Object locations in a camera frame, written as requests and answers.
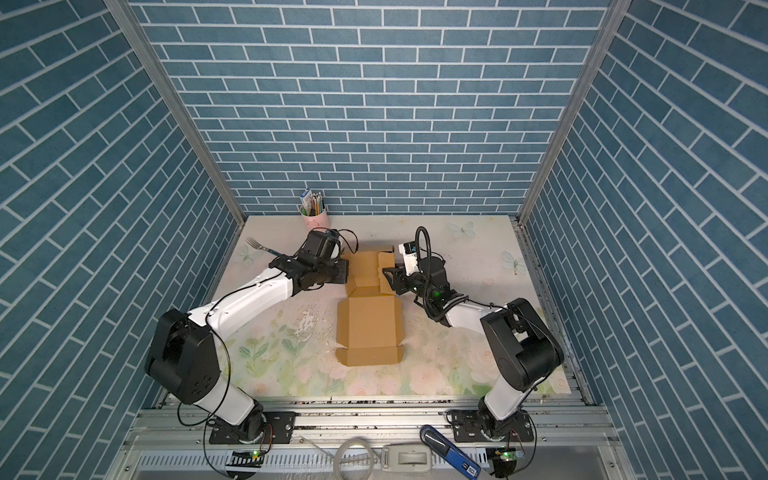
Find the brown cardboard box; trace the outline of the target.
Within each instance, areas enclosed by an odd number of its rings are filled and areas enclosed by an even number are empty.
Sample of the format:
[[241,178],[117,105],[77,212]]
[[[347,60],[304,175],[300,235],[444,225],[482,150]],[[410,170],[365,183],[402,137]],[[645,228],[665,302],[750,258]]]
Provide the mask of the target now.
[[347,367],[394,365],[403,360],[403,307],[385,268],[395,266],[391,249],[358,251],[348,261],[347,297],[337,306],[335,351]]

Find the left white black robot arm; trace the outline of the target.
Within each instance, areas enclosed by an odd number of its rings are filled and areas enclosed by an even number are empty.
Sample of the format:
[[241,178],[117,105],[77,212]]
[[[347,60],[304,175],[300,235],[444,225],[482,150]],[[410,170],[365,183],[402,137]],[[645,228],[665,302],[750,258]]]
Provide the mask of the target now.
[[349,242],[342,231],[323,227],[310,230],[291,255],[250,243],[273,256],[267,268],[206,305],[165,312],[145,362],[149,377],[181,403],[204,410],[207,421],[244,444],[264,439],[266,417],[261,404],[232,383],[230,355],[227,368],[221,368],[217,348],[270,307],[304,291],[345,284],[349,261],[343,255],[359,249],[358,240]]

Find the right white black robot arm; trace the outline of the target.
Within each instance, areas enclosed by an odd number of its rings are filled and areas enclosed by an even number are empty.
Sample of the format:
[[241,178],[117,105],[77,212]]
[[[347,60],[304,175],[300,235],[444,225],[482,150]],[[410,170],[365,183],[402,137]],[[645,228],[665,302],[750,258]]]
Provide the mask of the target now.
[[438,257],[420,260],[413,271],[396,266],[382,274],[395,294],[413,294],[431,320],[485,337],[499,377],[479,401],[479,426],[490,439],[510,434],[527,398],[565,360],[532,304],[524,298],[506,305],[475,301],[451,287]]

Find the pink pen holder bucket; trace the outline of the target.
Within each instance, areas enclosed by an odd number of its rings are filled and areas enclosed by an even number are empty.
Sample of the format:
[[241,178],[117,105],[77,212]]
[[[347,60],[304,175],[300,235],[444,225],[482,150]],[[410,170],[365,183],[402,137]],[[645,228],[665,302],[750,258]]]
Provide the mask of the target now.
[[328,229],[331,227],[331,221],[326,210],[317,215],[302,215],[302,219],[309,231]]

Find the pens in bucket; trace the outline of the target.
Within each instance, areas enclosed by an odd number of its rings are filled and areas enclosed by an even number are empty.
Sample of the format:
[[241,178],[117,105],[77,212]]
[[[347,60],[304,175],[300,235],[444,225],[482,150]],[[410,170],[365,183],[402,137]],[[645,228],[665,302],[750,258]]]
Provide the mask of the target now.
[[299,196],[299,212],[306,217],[318,216],[325,212],[324,195],[320,191],[305,189]]

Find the grey white plastic device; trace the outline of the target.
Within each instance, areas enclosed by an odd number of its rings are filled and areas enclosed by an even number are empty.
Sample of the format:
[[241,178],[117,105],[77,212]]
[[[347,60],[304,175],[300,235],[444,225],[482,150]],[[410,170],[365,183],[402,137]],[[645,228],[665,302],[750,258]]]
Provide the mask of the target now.
[[433,468],[432,450],[423,443],[385,445],[381,469],[389,473],[426,474]]

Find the blue handheld tool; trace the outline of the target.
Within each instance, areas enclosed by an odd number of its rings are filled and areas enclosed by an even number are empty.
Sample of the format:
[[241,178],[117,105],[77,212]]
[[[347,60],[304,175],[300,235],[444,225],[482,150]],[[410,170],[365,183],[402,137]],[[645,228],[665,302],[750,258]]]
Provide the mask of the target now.
[[419,436],[424,445],[457,470],[464,478],[469,480],[479,479],[481,473],[480,465],[433,426],[422,426]]

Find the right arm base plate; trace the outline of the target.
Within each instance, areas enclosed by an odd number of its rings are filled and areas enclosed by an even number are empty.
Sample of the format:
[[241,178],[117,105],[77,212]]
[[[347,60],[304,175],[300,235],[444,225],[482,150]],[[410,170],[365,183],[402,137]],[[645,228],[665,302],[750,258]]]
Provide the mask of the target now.
[[521,441],[535,438],[529,413],[520,410],[505,420],[479,410],[448,410],[444,414],[454,440],[459,443]]

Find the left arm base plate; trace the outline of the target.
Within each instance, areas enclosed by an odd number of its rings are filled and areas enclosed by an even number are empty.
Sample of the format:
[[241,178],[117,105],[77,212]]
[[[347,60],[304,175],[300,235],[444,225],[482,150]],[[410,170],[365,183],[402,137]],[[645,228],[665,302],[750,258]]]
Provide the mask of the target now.
[[213,445],[288,444],[295,420],[296,414],[289,411],[256,411],[236,426],[213,417],[206,423],[208,441]]

